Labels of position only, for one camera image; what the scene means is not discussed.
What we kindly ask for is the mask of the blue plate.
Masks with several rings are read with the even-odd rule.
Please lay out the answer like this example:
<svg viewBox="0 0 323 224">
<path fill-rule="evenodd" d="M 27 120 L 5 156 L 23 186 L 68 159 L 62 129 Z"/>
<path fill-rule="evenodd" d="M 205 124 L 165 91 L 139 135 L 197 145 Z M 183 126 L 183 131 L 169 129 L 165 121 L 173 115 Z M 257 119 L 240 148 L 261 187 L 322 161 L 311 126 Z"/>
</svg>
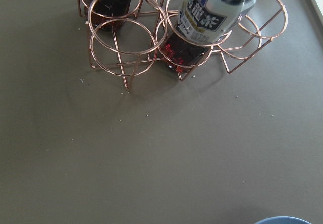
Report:
<svg viewBox="0 0 323 224">
<path fill-rule="evenodd" d="M 297 217 L 275 216 L 260 220 L 255 224 L 310 224 L 310 222 Z"/>
</svg>

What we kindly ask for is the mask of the tea bottle top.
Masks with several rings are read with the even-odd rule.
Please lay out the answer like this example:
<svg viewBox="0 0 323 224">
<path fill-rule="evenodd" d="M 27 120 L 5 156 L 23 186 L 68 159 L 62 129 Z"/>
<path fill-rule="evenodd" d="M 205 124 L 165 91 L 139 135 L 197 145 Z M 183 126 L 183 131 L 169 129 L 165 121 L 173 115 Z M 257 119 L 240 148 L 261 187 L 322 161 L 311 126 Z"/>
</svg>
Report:
<svg viewBox="0 0 323 224">
<path fill-rule="evenodd" d="M 98 0 L 92 11 L 101 15 L 116 17 L 123 16 L 128 13 L 131 0 Z M 98 27 L 103 22 L 107 21 L 108 18 L 102 17 L 92 12 L 92 25 L 94 28 Z M 125 21 L 113 21 L 106 23 L 101 27 L 102 30 L 111 31 L 119 29 Z"/>
</svg>

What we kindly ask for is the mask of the tea bottle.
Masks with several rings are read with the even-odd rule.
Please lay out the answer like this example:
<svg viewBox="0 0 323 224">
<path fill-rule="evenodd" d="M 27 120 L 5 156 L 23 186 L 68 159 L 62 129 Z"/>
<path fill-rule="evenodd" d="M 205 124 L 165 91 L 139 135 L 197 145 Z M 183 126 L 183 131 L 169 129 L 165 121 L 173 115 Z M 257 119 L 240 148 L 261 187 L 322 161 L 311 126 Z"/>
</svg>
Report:
<svg viewBox="0 0 323 224">
<path fill-rule="evenodd" d="M 178 73 L 189 72 L 253 8 L 256 0 L 183 0 L 175 32 L 161 47 L 164 62 Z"/>
<path fill-rule="evenodd" d="M 98 0 L 92 11 L 101 15 L 116 17 L 123 16 L 128 13 L 131 0 Z M 103 22 L 107 21 L 108 18 L 102 17 L 92 12 L 92 25 L 94 28 L 98 27 Z M 106 23 L 101 27 L 102 30 L 111 31 L 119 29 L 125 21 L 113 21 Z"/>
</svg>

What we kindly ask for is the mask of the tea bottle lower left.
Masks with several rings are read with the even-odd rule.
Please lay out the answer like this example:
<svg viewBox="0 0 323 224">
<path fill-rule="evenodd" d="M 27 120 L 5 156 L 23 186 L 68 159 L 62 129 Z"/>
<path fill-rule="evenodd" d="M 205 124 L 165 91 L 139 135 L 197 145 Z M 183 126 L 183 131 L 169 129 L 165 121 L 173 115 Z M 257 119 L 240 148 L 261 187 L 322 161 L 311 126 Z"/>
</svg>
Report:
<svg viewBox="0 0 323 224">
<path fill-rule="evenodd" d="M 189 72 L 253 8 L 256 0 L 183 0 L 175 32 L 161 47 L 164 62 L 178 73 Z"/>
</svg>

